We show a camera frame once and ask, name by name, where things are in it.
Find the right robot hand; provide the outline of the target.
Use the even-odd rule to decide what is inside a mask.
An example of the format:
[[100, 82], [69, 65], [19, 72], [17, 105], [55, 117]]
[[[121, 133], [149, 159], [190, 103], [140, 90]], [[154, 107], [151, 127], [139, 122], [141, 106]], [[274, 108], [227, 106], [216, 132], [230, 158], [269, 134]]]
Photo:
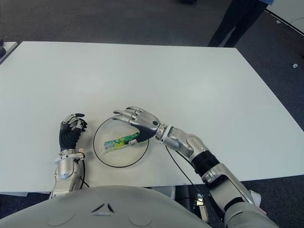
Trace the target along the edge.
[[129, 144], [141, 143], [152, 138], [161, 125], [156, 116], [139, 107], [129, 106], [125, 110], [115, 110], [113, 113], [116, 116], [112, 119], [129, 124], [139, 131], [139, 135]]

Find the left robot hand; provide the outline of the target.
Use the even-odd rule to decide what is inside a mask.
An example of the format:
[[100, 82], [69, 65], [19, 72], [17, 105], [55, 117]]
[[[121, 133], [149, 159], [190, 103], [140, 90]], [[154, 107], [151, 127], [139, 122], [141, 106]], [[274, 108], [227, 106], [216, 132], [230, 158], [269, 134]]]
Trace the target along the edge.
[[87, 122], [84, 114], [70, 114], [60, 125], [59, 146], [60, 151], [76, 149], [76, 144], [82, 132], [86, 131]]

